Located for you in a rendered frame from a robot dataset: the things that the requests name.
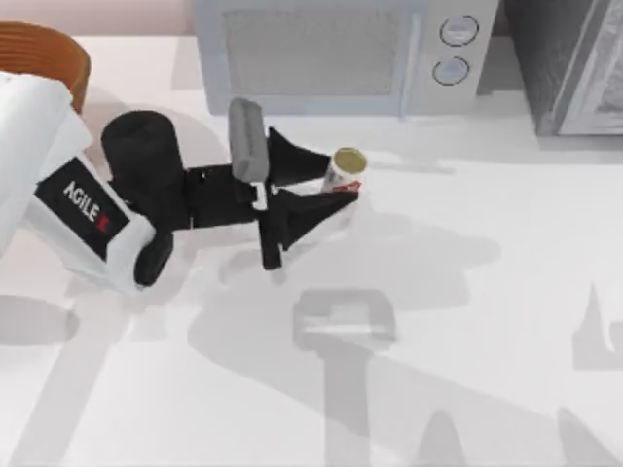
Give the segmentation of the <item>white and red can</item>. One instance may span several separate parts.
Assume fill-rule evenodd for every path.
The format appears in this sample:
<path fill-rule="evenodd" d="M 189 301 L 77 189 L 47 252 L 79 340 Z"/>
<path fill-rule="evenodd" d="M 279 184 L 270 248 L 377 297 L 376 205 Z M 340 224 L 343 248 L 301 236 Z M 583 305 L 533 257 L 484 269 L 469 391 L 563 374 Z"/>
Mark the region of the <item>white and red can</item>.
<path fill-rule="evenodd" d="M 356 148 L 344 147 L 336 151 L 328 164 L 322 191 L 358 193 L 368 166 L 367 158 Z"/>

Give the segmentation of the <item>pale grey rounded box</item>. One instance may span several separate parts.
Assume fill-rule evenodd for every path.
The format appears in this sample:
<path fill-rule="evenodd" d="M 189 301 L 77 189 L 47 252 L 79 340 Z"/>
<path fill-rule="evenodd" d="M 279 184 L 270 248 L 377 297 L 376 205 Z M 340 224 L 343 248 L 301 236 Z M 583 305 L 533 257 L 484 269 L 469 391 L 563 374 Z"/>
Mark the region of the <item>pale grey rounded box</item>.
<path fill-rule="evenodd" d="M 255 101 L 235 97 L 229 106 L 228 124 L 234 178 L 255 190 L 253 207 L 266 211 L 270 162 L 262 107 Z"/>

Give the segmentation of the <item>microwave oven door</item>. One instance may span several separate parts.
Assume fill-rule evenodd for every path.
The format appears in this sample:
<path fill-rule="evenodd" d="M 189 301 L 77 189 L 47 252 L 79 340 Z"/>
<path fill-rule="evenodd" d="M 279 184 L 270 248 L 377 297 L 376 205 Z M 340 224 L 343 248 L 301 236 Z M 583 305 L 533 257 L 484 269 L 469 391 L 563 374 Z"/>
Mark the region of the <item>microwave oven door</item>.
<path fill-rule="evenodd" d="M 205 98 L 268 115 L 407 112 L 420 0 L 192 0 Z"/>

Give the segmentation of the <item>microwave oven knob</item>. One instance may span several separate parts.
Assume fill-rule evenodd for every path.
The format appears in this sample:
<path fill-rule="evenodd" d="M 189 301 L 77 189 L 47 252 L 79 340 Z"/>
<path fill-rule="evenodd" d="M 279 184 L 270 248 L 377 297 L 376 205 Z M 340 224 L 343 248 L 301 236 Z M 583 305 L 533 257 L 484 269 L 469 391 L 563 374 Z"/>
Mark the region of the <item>microwave oven knob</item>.
<path fill-rule="evenodd" d="M 477 37 L 479 29 L 479 22 L 473 16 L 452 16 L 441 25 L 440 38 L 450 47 L 462 47 Z"/>
<path fill-rule="evenodd" d="M 460 56 L 452 56 L 438 61 L 432 68 L 432 78 L 443 87 L 461 84 L 471 71 L 469 62 Z"/>

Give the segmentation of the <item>pale microwave oven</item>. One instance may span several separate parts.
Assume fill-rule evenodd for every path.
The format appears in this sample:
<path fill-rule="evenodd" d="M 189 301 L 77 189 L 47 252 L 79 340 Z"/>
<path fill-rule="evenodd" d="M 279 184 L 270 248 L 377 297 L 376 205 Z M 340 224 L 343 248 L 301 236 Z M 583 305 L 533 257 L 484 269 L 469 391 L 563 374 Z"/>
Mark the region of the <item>pale microwave oven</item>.
<path fill-rule="evenodd" d="M 454 115 L 473 102 L 482 75 L 492 37 L 499 0 L 420 0 L 421 23 L 416 49 L 409 58 L 407 112 L 398 115 L 362 116 L 428 116 Z M 479 33 L 468 45 L 450 47 L 440 38 L 440 27 L 452 16 L 470 15 L 479 22 Z M 443 87 L 432 78 L 433 66 L 452 56 L 466 59 L 471 71 L 461 84 Z"/>

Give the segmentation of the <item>brown basket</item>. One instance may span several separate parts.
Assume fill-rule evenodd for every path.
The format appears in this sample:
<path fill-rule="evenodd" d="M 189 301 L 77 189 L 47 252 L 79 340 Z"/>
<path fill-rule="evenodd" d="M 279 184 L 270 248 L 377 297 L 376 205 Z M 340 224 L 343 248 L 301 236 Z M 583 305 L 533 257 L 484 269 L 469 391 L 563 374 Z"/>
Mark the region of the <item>brown basket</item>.
<path fill-rule="evenodd" d="M 0 71 L 63 82 L 73 96 L 74 110 L 83 113 L 92 61 L 69 35 L 39 24 L 0 20 Z"/>

